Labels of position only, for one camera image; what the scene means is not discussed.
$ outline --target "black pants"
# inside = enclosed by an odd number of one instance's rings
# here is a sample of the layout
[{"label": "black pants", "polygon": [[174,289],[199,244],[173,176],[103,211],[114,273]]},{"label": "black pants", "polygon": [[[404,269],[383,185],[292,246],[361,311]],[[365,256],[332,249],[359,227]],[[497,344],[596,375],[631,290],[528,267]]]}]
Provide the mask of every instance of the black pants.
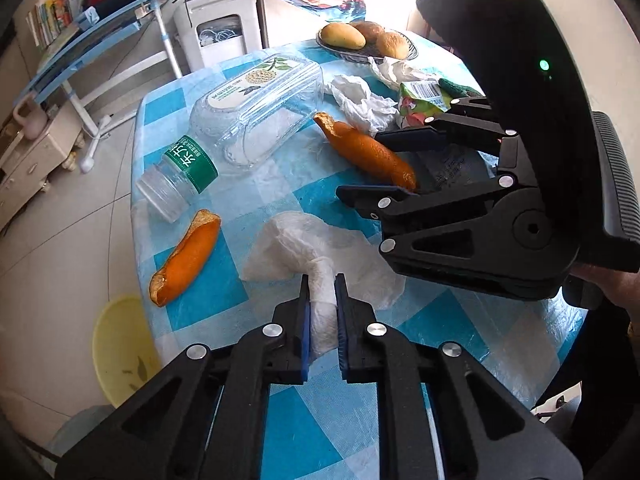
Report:
[{"label": "black pants", "polygon": [[540,405],[582,382],[582,400],[566,444],[588,479],[640,477],[640,376],[628,327],[626,311],[609,301],[590,311],[538,401]]}]

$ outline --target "ribbed black grip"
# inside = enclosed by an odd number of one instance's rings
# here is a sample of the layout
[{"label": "ribbed black grip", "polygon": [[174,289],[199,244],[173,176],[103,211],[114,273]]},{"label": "ribbed black grip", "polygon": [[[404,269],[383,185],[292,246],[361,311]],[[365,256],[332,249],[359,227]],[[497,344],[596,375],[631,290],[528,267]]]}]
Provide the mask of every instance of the ribbed black grip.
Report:
[{"label": "ribbed black grip", "polygon": [[607,114],[593,112],[593,120],[609,159],[618,197],[622,230],[631,241],[640,243],[640,206],[638,206],[636,186],[622,144]]}]

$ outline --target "container label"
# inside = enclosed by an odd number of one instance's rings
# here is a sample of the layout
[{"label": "container label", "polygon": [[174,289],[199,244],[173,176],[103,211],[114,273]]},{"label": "container label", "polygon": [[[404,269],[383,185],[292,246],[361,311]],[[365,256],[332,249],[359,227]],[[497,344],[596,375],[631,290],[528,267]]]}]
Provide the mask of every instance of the container label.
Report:
[{"label": "container label", "polygon": [[248,72],[227,81],[207,96],[207,103],[212,108],[236,108],[242,104],[252,92],[267,86],[279,76],[295,68],[299,62],[276,56],[267,59]]},{"label": "container label", "polygon": [[191,137],[182,136],[164,154],[189,177],[198,193],[202,193],[218,176],[209,156]]}]

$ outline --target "pink watering can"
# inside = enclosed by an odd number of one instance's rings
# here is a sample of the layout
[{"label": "pink watering can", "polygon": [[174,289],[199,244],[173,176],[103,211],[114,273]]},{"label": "pink watering can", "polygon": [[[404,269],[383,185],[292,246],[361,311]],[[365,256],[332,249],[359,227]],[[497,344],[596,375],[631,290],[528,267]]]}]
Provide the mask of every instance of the pink watering can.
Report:
[{"label": "pink watering can", "polygon": [[[20,99],[20,102],[15,105],[13,113],[15,121],[22,127],[23,136],[29,140],[37,139],[49,121],[47,113],[34,101],[35,96],[35,92],[30,92],[25,95],[25,97]],[[26,116],[22,116],[19,113],[23,105],[26,105],[29,109],[29,113]]]}]

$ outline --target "beige drawer cabinet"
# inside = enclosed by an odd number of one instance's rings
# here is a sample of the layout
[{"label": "beige drawer cabinet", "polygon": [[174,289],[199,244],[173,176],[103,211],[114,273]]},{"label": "beige drawer cabinet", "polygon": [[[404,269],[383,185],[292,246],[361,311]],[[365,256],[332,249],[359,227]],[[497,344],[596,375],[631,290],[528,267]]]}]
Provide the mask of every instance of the beige drawer cabinet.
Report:
[{"label": "beige drawer cabinet", "polygon": [[22,139],[2,163],[0,228],[42,188],[47,175],[68,157],[82,123],[70,102],[49,121],[40,136]]}]

